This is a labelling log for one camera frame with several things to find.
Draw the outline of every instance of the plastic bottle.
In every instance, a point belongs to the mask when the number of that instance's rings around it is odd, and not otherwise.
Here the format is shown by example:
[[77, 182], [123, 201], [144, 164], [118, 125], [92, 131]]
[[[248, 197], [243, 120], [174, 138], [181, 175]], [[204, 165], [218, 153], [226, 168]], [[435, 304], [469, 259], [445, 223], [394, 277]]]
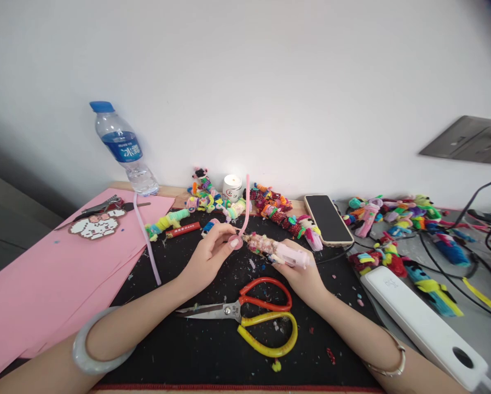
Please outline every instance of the plastic bottle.
[[142, 159], [143, 152], [132, 127], [108, 101], [92, 101], [90, 106], [97, 114], [97, 135], [125, 168], [134, 191], [142, 196], [156, 194], [159, 190], [158, 182]]

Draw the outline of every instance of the pink paper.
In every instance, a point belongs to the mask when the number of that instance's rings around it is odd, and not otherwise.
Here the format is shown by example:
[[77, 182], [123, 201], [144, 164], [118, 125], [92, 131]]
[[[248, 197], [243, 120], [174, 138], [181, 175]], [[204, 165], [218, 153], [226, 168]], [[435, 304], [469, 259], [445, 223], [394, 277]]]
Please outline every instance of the pink paper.
[[[114, 194], [125, 202], [134, 198], [134, 192], [107, 189], [64, 223]], [[154, 223], [174, 198], [138, 201], [151, 202], [140, 212], [145, 223]], [[67, 229], [52, 231], [0, 272], [0, 372], [26, 349], [46, 343], [109, 276], [138, 257], [145, 239], [135, 213], [128, 212], [119, 223], [115, 234], [95, 241]]]
[[75, 313], [49, 338], [42, 344], [37, 344], [27, 349], [20, 355], [22, 358], [34, 358], [42, 352], [50, 349], [63, 339], [78, 332], [92, 317], [104, 309], [107, 309], [121, 289], [126, 278], [132, 272], [134, 265], [140, 259], [145, 248], [136, 256], [131, 258], [125, 265], [118, 268], [105, 282], [103, 282], [94, 293], [87, 298]]

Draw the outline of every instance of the silver bracelet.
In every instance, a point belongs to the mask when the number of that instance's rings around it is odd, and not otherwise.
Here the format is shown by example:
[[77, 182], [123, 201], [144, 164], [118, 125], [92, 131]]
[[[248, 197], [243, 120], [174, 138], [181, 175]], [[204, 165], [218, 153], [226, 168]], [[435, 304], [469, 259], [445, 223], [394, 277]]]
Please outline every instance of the silver bracelet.
[[78, 368], [87, 375], [106, 374], [107, 372], [116, 369], [121, 364], [123, 364], [136, 349], [136, 347], [134, 346], [134, 348], [130, 349], [127, 353], [122, 354], [118, 358], [110, 361], [94, 360], [86, 352], [86, 337], [88, 336], [88, 333], [92, 326], [100, 319], [118, 308], [118, 306], [112, 306], [102, 312], [99, 312], [92, 319], [90, 319], [89, 322], [85, 324], [81, 330], [79, 330], [79, 333], [76, 336], [74, 346], [72, 347], [72, 358], [74, 359], [74, 363], [78, 366]]
[[393, 338], [393, 340], [397, 344], [397, 349], [400, 350], [400, 365], [398, 366], [397, 369], [395, 369], [394, 371], [391, 371], [390, 372], [390, 371], [384, 371], [383, 369], [374, 367], [374, 366], [372, 366], [371, 364], [369, 364], [368, 362], [365, 362], [365, 361], [364, 361], [364, 364], [369, 369], [371, 369], [371, 370], [373, 370], [375, 372], [378, 372], [381, 375], [387, 376], [388, 378], [394, 378], [395, 376], [400, 376], [402, 374], [402, 372], [404, 372], [404, 367], [406, 366], [406, 349], [404, 348], [404, 346], [402, 346], [400, 344], [400, 342], [398, 341], [398, 339], [397, 339], [396, 336], [394, 336], [393, 334], [391, 334], [384, 327], [382, 327], [382, 329], [385, 330]]

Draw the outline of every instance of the white power strip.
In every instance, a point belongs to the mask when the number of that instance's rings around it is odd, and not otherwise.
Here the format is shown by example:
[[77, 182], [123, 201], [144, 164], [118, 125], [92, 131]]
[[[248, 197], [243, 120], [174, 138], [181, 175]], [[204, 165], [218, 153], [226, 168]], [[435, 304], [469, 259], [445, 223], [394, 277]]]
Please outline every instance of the white power strip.
[[361, 282], [428, 360], [465, 389], [475, 390], [486, 376], [486, 361], [418, 295], [384, 266], [362, 276]]

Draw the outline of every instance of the wall socket panel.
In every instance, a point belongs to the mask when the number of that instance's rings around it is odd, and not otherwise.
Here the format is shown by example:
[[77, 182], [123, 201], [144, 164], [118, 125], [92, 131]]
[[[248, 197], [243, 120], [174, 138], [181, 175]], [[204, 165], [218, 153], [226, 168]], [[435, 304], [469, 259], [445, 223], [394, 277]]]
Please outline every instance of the wall socket panel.
[[463, 116], [420, 154], [491, 164], [491, 119]]

